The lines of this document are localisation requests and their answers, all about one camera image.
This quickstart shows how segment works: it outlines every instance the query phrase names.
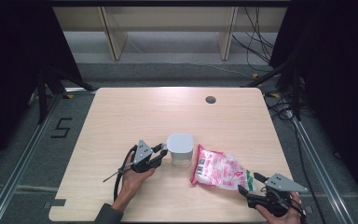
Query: snack bag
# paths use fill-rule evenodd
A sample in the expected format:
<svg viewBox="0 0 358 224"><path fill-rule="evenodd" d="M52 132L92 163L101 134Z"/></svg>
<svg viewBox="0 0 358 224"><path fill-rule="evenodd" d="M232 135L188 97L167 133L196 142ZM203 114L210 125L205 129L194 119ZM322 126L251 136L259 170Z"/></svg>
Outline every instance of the snack bag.
<svg viewBox="0 0 358 224"><path fill-rule="evenodd" d="M238 185L242 185L249 191L255 190L250 172L240 166L234 157L206 150L202 145L199 145L197 166L190 181L193 185L212 188L237 190Z"/></svg>

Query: black cable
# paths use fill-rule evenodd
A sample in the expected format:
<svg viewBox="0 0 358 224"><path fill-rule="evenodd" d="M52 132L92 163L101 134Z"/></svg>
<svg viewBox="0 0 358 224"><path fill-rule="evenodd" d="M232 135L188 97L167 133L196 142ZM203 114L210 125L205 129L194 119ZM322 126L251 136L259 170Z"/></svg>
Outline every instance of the black cable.
<svg viewBox="0 0 358 224"><path fill-rule="evenodd" d="M268 56L270 57L269 51L267 50L267 48L266 48L266 46L265 46L265 44L264 44L264 42L263 42L263 39L264 39L265 41L267 41L267 40L260 34L260 25L259 25L259 23L258 23L259 11L260 11L260 7L257 7L257 8L255 9L256 22L255 22L255 24L254 24L253 21L252 21L252 19L251 19L251 17L250 17L250 15L249 15L249 13L248 13L247 8L245 7L246 15L247 15L247 17L248 17L248 19L249 19L249 21L250 21L250 23L252 24L252 27L253 27L253 29L254 29L254 33L252 34L251 38L252 38L252 39L255 39L254 36L255 36L255 34L257 34L258 39L260 40L259 42L260 42L260 44L261 44L261 48L262 48L264 54L265 54L265 55L268 55Z"/></svg>
<svg viewBox="0 0 358 224"><path fill-rule="evenodd" d="M269 91L269 92L266 92L266 93L264 93L264 94L267 96L267 95L269 95L269 94L272 93L272 92L276 92L276 91ZM290 103L290 102L283 102L282 99L288 98L288 97L292 97L292 94L288 94L288 95L284 95L284 94L282 94L282 93L280 93L280 94L282 95L282 98L281 98L281 100L279 100L275 105L269 105L269 104L267 103L267 101L266 101L267 109L271 109L271 110L273 110L273 111L275 112L275 114L271 116L272 119L275 119L275 118L277 118L277 117L280 117L280 119L281 119L281 117L282 117L282 116L280 116L280 115L278 114L278 113L279 113L278 109L274 109L274 107L277 107L277 106L279 106L279 105L287 105L286 108L291 108L291 106L290 106L291 103ZM310 104L304 103L304 102L299 102L298 105L299 105L299 108L298 108L298 109L299 109L301 115L306 116L306 117L308 117L308 118L315 118L315 117L316 117L312 112L310 112L311 114L306 114L306 113L302 112L302 110L307 110L307 109L309 109L309 108L310 108Z"/></svg>
<svg viewBox="0 0 358 224"><path fill-rule="evenodd" d="M269 105L267 103L267 101L266 101L266 105L267 105L268 110L273 110L275 112L275 114L271 115L272 119L275 119L277 117L282 119L282 120L289 120L290 119L290 118L287 118L287 117L285 118L285 117L282 116L283 111L286 111L286 110L291 108L290 103L286 103L286 102L283 101L283 97L275 105ZM279 105L285 105L285 109L279 110L278 108L276 108Z"/></svg>
<svg viewBox="0 0 358 224"><path fill-rule="evenodd" d="M262 70L262 69L257 69L257 68L255 68L255 67L253 67L250 63L249 63L249 50L250 50L250 46L251 46L251 43L252 43L252 39L253 38L251 38L251 41L249 42L249 45L248 45L248 47L245 47L246 48L246 62L248 63L248 65L252 68L252 69L254 69L255 71L259 71L259 72L270 72L270 71L266 71L266 70Z"/></svg>
<svg viewBox="0 0 358 224"><path fill-rule="evenodd" d="M242 44L237 37L235 37L235 35L232 36L240 45L241 47L250 50L253 54L257 55L258 57L260 57L264 62L268 63L269 59L266 56L263 56L262 54L260 54L259 52L255 51L254 49L250 49L248 47L246 47L244 44Z"/></svg>
<svg viewBox="0 0 358 224"><path fill-rule="evenodd" d="M259 39L256 39L256 38L254 38L254 40L257 41L257 42L262 42L262 40L259 40ZM264 43L264 44L267 45L267 47L269 47L269 48L272 48L272 49L274 48L274 46L272 44L270 44L270 43Z"/></svg>
<svg viewBox="0 0 358 224"><path fill-rule="evenodd" d="M292 205L291 203L288 204L291 208L295 209L299 214L300 214L300 223L301 224L306 224L307 223L307 216L304 214L304 210L301 208L300 204L297 203L295 200L292 199L292 202L295 202L297 204L298 207Z"/></svg>
<svg viewBox="0 0 358 224"><path fill-rule="evenodd" d="M118 169L117 179L116 179L116 183L115 183L115 191L113 194L113 201L115 201L117 199L118 185L120 184L121 177L124 174L124 168L126 167L126 162L129 158L129 156L131 155L131 153L134 152L136 150L136 148L137 148L137 146L135 145L134 147L132 147L130 149L130 151L127 153L126 159L124 159L123 164Z"/></svg>
<svg viewBox="0 0 358 224"><path fill-rule="evenodd" d="M262 35L260 35L260 37L265 45L269 46L272 49L274 48L274 45L269 43L269 41L267 41Z"/></svg>

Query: human hand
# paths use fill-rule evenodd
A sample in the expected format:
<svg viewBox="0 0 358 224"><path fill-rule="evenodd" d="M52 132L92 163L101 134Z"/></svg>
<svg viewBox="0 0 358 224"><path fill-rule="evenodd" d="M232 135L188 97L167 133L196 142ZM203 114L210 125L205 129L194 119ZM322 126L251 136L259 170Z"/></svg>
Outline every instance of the human hand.
<svg viewBox="0 0 358 224"><path fill-rule="evenodd" d="M297 193L290 192L292 199L300 204L300 196ZM300 214L292 207L287 210L287 213L282 217L275 217L269 210L262 205L258 204L255 209L263 216L267 221L265 224L300 224Z"/></svg>
<svg viewBox="0 0 358 224"><path fill-rule="evenodd" d="M131 156L127 159L126 164L131 162ZM118 194L115 202L112 204L112 208L124 212L127 205L135 197L136 192L145 182L145 180L150 177L154 172L155 168L143 173L136 173L131 168L124 171L122 182L121 182L121 191Z"/></svg>

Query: white cup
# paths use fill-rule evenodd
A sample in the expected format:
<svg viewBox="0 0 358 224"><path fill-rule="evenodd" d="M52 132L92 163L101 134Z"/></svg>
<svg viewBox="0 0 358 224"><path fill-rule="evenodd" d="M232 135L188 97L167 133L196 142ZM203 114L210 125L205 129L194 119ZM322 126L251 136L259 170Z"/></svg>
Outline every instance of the white cup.
<svg viewBox="0 0 358 224"><path fill-rule="evenodd" d="M193 156L193 137L189 133L174 133L167 138L167 149L171 152L172 164L189 167Z"/></svg>

